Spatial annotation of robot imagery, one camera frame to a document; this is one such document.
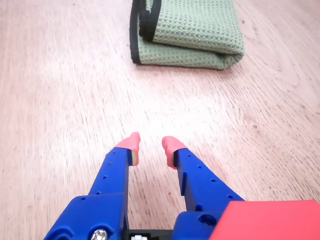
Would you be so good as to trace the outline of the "blue gripper finger with pink tip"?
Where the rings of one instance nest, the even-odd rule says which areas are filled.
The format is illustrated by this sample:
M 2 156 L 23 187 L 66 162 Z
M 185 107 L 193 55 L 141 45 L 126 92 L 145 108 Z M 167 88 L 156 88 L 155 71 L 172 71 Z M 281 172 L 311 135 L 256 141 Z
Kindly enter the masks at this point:
M 162 146 L 167 165 L 177 170 L 180 193 L 186 210 L 176 218 L 173 240 L 207 240 L 231 201 L 242 201 L 195 154 L 173 136 Z
M 53 224 L 47 240 L 121 240 L 129 228 L 129 167 L 139 162 L 138 132 L 119 142 L 99 169 L 87 195 L 73 198 Z

